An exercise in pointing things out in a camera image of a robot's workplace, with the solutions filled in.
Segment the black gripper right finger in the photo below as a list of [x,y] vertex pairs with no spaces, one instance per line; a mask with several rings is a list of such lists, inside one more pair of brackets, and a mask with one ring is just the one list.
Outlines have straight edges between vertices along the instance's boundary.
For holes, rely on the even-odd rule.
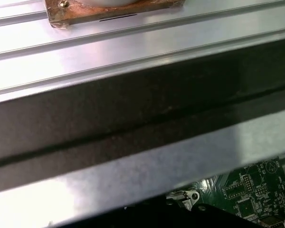
[[191,209],[195,228],[261,228],[260,225],[208,204]]

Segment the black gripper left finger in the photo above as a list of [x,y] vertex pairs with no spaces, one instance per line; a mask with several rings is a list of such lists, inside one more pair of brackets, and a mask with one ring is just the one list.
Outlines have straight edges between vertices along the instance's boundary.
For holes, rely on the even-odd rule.
[[189,216],[176,203],[140,204],[112,211],[93,219],[94,228],[179,228]]

